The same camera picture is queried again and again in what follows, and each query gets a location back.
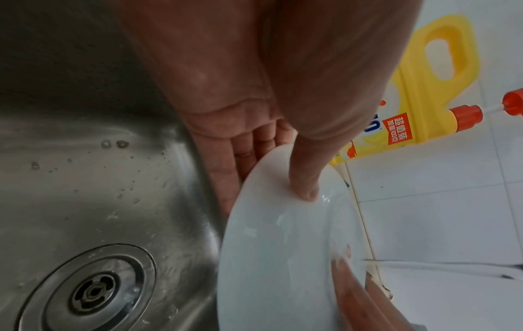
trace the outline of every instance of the white plate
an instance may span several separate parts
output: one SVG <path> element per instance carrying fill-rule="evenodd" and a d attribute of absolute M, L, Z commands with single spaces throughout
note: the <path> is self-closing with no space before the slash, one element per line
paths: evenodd
<path fill-rule="evenodd" d="M 218 268 L 221 331 L 338 330 L 333 253 L 346 255 L 363 283 L 363 231 L 344 181 L 331 166 L 315 203 L 289 187 L 292 146 L 263 159 L 230 214 Z"/>

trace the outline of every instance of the yellow bottle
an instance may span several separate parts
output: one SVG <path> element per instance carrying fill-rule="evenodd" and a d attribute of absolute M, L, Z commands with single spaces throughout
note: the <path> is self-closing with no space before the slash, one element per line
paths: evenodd
<path fill-rule="evenodd" d="M 434 74 L 425 52 L 436 39 L 448 44 L 454 76 Z M 403 58 L 387 85 L 374 120 L 346 145 L 331 165 L 389 149 L 422 143 L 481 122 L 477 111 L 450 111 L 445 106 L 479 75 L 480 63 L 472 26 L 461 15 L 444 16 L 415 31 Z"/>

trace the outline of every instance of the orange cap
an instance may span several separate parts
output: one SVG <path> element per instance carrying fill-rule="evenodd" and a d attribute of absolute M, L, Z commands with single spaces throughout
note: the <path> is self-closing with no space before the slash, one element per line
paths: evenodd
<path fill-rule="evenodd" d="M 483 120 L 483 111 L 479 106 L 459 106 L 452 108 L 451 111 L 456 116 L 458 128 L 456 132 L 470 129 Z"/>
<path fill-rule="evenodd" d="M 523 88 L 505 94 L 501 103 L 508 114 L 523 115 Z"/>

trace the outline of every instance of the drain strainer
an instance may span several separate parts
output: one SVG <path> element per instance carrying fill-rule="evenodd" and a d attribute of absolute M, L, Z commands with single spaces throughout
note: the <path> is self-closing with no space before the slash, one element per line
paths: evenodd
<path fill-rule="evenodd" d="M 127 331 L 149 304 L 152 258 L 130 245 L 110 245 L 73 258 L 27 300 L 18 331 Z"/>

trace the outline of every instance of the stainless steel sink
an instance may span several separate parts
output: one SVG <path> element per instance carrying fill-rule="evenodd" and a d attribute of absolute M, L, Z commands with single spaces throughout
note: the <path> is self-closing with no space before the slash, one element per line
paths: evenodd
<path fill-rule="evenodd" d="M 0 4 L 0 330 L 218 330 L 224 220 L 103 1 Z"/>

